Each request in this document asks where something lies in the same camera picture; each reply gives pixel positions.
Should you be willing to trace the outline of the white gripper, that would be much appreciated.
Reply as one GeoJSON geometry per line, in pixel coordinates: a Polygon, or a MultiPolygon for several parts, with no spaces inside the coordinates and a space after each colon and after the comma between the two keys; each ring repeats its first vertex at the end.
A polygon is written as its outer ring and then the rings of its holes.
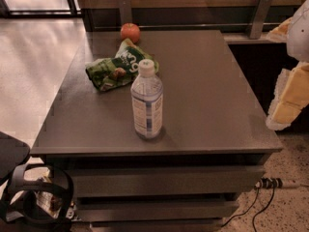
{"type": "Polygon", "coordinates": [[[283,69],[278,75],[267,112],[267,127],[281,131],[309,104],[309,0],[292,18],[270,30],[267,39],[274,43],[287,42],[288,55],[300,61],[292,70],[283,69]]]}

